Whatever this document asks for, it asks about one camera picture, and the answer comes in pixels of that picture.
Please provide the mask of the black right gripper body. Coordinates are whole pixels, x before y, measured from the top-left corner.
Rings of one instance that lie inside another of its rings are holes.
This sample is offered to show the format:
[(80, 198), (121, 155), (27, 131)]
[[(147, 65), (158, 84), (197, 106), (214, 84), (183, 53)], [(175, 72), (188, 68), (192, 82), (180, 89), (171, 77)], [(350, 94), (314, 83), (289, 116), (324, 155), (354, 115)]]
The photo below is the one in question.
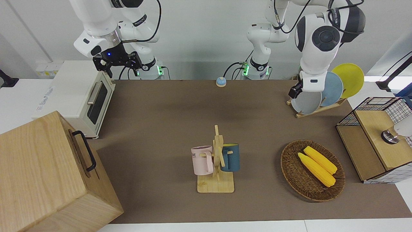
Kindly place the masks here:
[(122, 43), (113, 48), (106, 49), (100, 53), (103, 59), (112, 66), (127, 67), (127, 55), (129, 54)]

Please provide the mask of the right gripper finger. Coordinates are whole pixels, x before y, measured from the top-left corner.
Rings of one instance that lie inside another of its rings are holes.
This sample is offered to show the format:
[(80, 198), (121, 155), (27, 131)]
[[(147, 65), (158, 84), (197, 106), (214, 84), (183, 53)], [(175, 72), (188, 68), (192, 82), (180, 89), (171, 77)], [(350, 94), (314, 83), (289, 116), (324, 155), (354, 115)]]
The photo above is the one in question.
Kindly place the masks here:
[(109, 78), (112, 78), (111, 64), (106, 62), (101, 55), (93, 57), (93, 63), (97, 71), (106, 73)]
[(127, 67), (131, 68), (134, 72), (142, 68), (142, 61), (137, 52), (131, 52), (127, 55)]

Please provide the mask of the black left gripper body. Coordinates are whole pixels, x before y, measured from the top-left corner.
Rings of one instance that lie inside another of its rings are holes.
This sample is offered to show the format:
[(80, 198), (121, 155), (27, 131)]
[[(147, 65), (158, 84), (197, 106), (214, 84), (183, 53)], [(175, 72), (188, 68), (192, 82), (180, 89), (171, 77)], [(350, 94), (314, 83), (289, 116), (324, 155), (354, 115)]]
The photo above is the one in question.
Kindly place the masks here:
[(298, 95), (303, 91), (303, 81), (298, 81), (298, 83), (290, 88), (288, 96), (291, 99), (296, 99)]

